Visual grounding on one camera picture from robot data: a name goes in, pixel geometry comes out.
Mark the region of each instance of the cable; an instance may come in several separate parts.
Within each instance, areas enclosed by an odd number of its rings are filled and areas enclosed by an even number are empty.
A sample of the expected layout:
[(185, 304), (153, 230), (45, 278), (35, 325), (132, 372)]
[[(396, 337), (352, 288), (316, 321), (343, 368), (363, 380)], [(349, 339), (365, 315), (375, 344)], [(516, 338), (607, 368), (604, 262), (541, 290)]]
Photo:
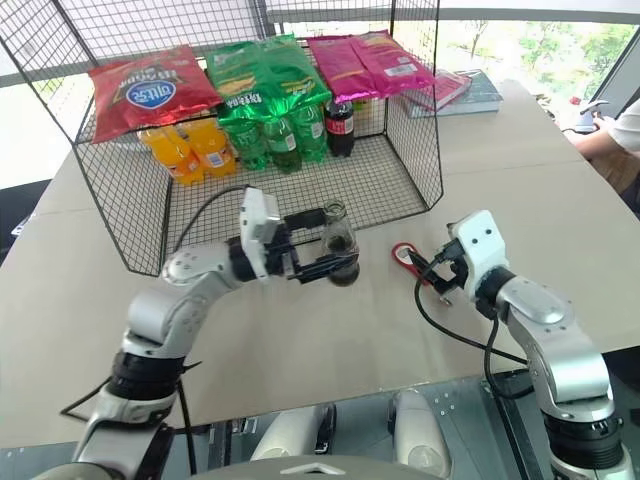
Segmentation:
[[(465, 343), (471, 347), (479, 348), (480, 350), (487, 350), (487, 345), (484, 345), (480, 342), (476, 342), (475, 340), (471, 340), (470, 338), (463, 337), (462, 335), (452, 332), (448, 328), (440, 325), (438, 322), (436, 322), (433, 318), (429, 316), (429, 314), (426, 312), (426, 310), (422, 306), (422, 301), (420, 300), (420, 290), (422, 290), (422, 285), (423, 285), (422, 281), (423, 281), (423, 278), (425, 278), (426, 275), (431, 270), (433, 270), (433, 267), (435, 267), (435, 264), (433, 262), (427, 266), (425, 271), (422, 272), (422, 275), (420, 276), (420, 278), (416, 281), (416, 285), (413, 289), (413, 298), (415, 299), (416, 307), (418, 307), (418, 311), (424, 317), (424, 319), (429, 323), (429, 325), (431, 325), (436, 330), (439, 330), (441, 333), (444, 333), (445, 335), (455, 340), (458, 340), (459, 342)], [(510, 353), (503, 352), (502, 350), (498, 350), (497, 348), (490, 347), (489, 351), (491, 353), (494, 353), (495, 355), (499, 355), (503, 358), (506, 358), (507, 360), (511, 360), (513, 362), (517, 362), (522, 365), (527, 364), (527, 361), (524, 358), (516, 357), (515, 355), (511, 355)]]
[(193, 224), (196, 223), (196, 220), (198, 220), (198, 217), (202, 214), (202, 212), (204, 211), (205, 208), (207, 208), (209, 205), (211, 205), (215, 200), (220, 198), (225, 193), (236, 192), (238, 190), (246, 190), (247, 188), (250, 188), (250, 187), (251, 187), (251, 185), (249, 185), (248, 183), (245, 184), (245, 185), (234, 185), (234, 186), (231, 186), (231, 187), (223, 188), (222, 190), (220, 190), (220, 191), (214, 193), (213, 195), (211, 195), (209, 197), (209, 199), (206, 202), (204, 202), (200, 206), (200, 208), (198, 208), (198, 211), (191, 218), (191, 220), (189, 221), (187, 226), (184, 227), (184, 230), (182, 230), (182, 233), (178, 237), (178, 241), (176, 242), (176, 245), (173, 248), (173, 253), (178, 251), (178, 249), (182, 246), (182, 242), (184, 241), (184, 238), (187, 236), (187, 233), (189, 233), (189, 230), (191, 230), (191, 227), (193, 227)]
[(184, 420), (184, 435), (187, 439), (187, 455), (189, 456), (189, 471), (191, 475), (198, 473), (196, 466), (196, 452), (193, 447), (193, 432), (191, 431), (191, 418), (187, 407), (187, 397), (184, 394), (182, 380), (178, 380), (178, 396), (180, 397), (180, 408), (182, 409), (182, 419)]
[(494, 318), (492, 321), (493, 325), (491, 326), (491, 333), (489, 333), (487, 348), (484, 351), (484, 376), (487, 377), (487, 382), (489, 382), (491, 390), (493, 390), (496, 395), (507, 400), (517, 400), (518, 398), (526, 397), (530, 393), (533, 393), (533, 385), (523, 388), (519, 392), (507, 393), (500, 388), (493, 376), (493, 373), (491, 373), (491, 348), (493, 347), (493, 343), (496, 341), (498, 328), (500, 327), (500, 321), (497, 318)]
[(104, 387), (107, 383), (109, 383), (109, 381), (111, 380), (111, 377), (107, 377), (107, 379), (102, 382), (100, 385), (98, 385), (96, 388), (94, 388), (93, 390), (91, 390), (89, 393), (87, 393), (85, 396), (79, 398), (78, 400), (76, 400), (75, 402), (73, 402), (72, 404), (64, 407), (62, 410), (60, 410), (60, 415), (62, 415), (63, 417), (69, 417), (69, 418), (73, 418), (75, 420), (80, 420), (82, 422), (87, 422), (89, 421), (89, 419), (83, 415), (80, 415), (78, 413), (73, 413), (71, 410), (73, 410), (76, 407), (79, 407), (80, 405), (82, 405), (83, 403), (85, 403), (87, 400), (89, 400), (90, 398), (95, 397), (98, 392), (100, 391), (100, 389), (102, 387)]

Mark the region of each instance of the cola bottle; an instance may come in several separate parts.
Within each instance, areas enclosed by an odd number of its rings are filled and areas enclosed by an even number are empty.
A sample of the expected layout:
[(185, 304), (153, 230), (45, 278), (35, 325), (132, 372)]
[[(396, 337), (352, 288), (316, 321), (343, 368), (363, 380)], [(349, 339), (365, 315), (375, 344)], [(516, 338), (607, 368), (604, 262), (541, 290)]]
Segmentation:
[(335, 103), (329, 100), (325, 105), (325, 125), (331, 153), (335, 157), (349, 157), (354, 143), (353, 104), (349, 101)]

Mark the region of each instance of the wire mesh basket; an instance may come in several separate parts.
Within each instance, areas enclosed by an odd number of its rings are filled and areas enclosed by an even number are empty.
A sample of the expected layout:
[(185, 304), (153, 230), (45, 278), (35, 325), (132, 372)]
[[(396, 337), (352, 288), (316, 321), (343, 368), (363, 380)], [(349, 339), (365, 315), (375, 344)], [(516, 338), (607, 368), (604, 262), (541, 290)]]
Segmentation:
[[(347, 159), (328, 155), (290, 175), (239, 166), (235, 175), (185, 187), (170, 179), (135, 133), (90, 143), (95, 113), (87, 70), (184, 44), (202, 56), (221, 45), (285, 33), (304, 39), (388, 30), (435, 71), (437, 26), (438, 0), (0, 3), (0, 43), (71, 142), (126, 267), (148, 275), (159, 273), (198, 207), (229, 185), (249, 183), (275, 194), (282, 215), (339, 198), (356, 228), (429, 210), (443, 195), (437, 118), (409, 118), (402, 97), (369, 100), (354, 114), (356, 143)], [(237, 235), (242, 199), (234, 195), (206, 210), (183, 244)], [(306, 231), (294, 240), (311, 241), (318, 234)]]

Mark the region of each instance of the table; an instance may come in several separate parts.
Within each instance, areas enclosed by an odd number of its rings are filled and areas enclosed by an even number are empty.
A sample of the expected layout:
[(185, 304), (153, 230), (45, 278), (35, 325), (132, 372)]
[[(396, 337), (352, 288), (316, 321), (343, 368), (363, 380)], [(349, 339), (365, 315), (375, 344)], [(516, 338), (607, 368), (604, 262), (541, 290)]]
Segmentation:
[[(188, 360), (203, 361), (185, 378), (194, 424), (481, 374), (481, 352), (422, 320), (412, 278), (389, 256), (399, 241), (433, 252), (447, 222), (480, 208), (493, 212), (512, 270), (572, 298), (602, 351), (639, 343), (640, 256), (630, 252), (640, 224), (521, 86), (499, 88), (498, 114), (441, 119), (444, 198), (358, 232), (351, 288), (274, 279), (214, 305)], [(80, 436), (57, 411), (108, 375), (128, 304), (152, 281), (125, 270), (74, 159), (35, 213), (0, 269), (0, 447)], [(425, 297), (448, 327), (486, 340), (490, 323), (460, 295), (449, 309)], [(504, 328), (496, 343), (522, 353)], [(169, 421), (181, 425), (179, 408)]]

